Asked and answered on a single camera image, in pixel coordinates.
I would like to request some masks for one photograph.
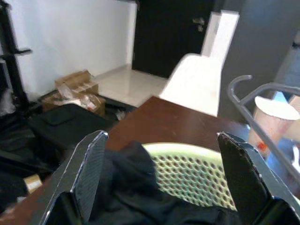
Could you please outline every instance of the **brown table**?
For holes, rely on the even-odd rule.
[[[216,134],[221,131],[246,140],[249,128],[247,125],[229,119],[216,118],[157,97],[151,97],[112,128],[106,147],[120,150],[132,141],[176,142],[219,151]],[[280,149],[290,159],[293,158],[293,145],[294,143],[287,139],[279,143]],[[272,154],[267,164],[281,177],[293,194],[300,198],[300,187]]]

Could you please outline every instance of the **white chair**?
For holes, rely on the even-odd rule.
[[[210,56],[185,55],[174,69],[160,98],[217,116],[221,72],[238,19],[236,12],[221,12]]]

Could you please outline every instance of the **plastic basket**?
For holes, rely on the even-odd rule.
[[[162,191],[196,205],[236,210],[220,153],[180,143],[151,143],[143,147],[156,164],[157,183]]]

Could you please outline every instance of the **paper cup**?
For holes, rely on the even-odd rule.
[[[257,96],[255,104],[257,106],[254,115],[256,123],[276,145],[292,123],[300,119],[298,111],[288,103]],[[248,143],[257,148],[263,158],[270,155],[270,149],[252,128]]]

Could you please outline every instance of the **white tiled floor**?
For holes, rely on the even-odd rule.
[[[158,96],[167,79],[123,67],[99,75],[99,94],[139,107],[150,96]]]

